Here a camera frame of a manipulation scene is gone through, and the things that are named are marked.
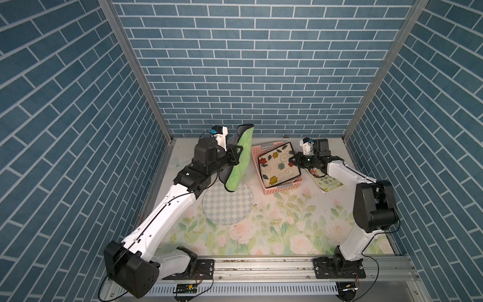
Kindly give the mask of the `green grey microfibre cloth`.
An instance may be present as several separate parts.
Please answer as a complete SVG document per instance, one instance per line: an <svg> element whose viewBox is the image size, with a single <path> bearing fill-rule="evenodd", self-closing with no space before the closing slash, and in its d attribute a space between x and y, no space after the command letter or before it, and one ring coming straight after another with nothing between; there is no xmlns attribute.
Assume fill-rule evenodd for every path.
<svg viewBox="0 0 483 302"><path fill-rule="evenodd" d="M226 141L228 147L238 146L235 150L238 156L238 164L226 166L220 172L220 181L228 192L236 191L249 166L253 134L254 124L242 124L237 127L236 135L229 136Z"/></svg>

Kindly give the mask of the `square floral plate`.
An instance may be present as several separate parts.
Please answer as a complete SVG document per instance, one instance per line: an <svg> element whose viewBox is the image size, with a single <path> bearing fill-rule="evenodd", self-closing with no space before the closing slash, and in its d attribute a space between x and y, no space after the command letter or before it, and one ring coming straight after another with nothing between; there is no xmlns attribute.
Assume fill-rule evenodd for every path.
<svg viewBox="0 0 483 302"><path fill-rule="evenodd" d="M258 156L259 173L265 188L295 181L300 175L300 168L289 162L294 156L290 142L266 151Z"/></svg>

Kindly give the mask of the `round checkered plate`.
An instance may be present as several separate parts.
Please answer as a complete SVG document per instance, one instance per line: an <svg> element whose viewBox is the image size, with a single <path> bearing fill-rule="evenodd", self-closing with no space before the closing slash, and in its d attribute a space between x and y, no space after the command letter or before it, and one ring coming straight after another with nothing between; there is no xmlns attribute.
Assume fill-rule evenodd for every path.
<svg viewBox="0 0 483 302"><path fill-rule="evenodd" d="M253 207L253 192L243 182L234 193L228 192L222 182L217 182L202 200L205 216L217 225L235 225L248 217Z"/></svg>

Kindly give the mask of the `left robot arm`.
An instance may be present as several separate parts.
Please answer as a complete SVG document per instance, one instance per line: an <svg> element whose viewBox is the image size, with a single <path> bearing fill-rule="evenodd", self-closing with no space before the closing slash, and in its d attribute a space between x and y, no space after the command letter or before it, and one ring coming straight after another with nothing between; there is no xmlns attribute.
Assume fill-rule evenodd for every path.
<svg viewBox="0 0 483 302"><path fill-rule="evenodd" d="M250 160L252 138L223 147L224 136L199 140L190 164L178 172L173 185L150 215L121 242L104 249L107 277L136 298L145 296L156 281L173 275L190 278L196 271L197 254L178 247L154 260L154 254L177 219L216 182L221 171L235 172Z"/></svg>

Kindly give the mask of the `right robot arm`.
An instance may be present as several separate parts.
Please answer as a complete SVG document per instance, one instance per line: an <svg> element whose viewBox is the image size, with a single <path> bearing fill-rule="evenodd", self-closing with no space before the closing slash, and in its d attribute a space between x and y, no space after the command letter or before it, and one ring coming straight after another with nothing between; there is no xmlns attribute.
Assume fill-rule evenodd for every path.
<svg viewBox="0 0 483 302"><path fill-rule="evenodd" d="M319 169L354 189L353 218L355 226L346 240L336 247L332 257L313 260L318 279L365 278L362 262L365 250L378 235L399 221L394 188L389 181L376 180L348 166L329 150L327 139L303 138L302 151L289 159L296 167Z"/></svg>

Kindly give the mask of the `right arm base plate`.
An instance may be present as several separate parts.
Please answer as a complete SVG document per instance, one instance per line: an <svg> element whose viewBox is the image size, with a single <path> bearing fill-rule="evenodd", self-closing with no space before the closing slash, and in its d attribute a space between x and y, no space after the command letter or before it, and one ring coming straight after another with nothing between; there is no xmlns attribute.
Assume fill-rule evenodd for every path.
<svg viewBox="0 0 483 302"><path fill-rule="evenodd" d="M365 279L366 272L362 259L347 261L344 258L333 260L329 257L313 259L314 273L317 279Z"/></svg>

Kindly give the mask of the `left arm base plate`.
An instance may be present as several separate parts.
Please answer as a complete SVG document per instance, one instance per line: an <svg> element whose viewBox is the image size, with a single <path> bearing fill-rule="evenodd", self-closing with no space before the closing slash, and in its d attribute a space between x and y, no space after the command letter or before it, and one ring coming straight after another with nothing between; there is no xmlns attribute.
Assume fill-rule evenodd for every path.
<svg viewBox="0 0 483 302"><path fill-rule="evenodd" d="M179 246L163 258L163 269L160 272L163 280L185 280L201 278L203 274L213 276L214 259L200 259L194 251Z"/></svg>

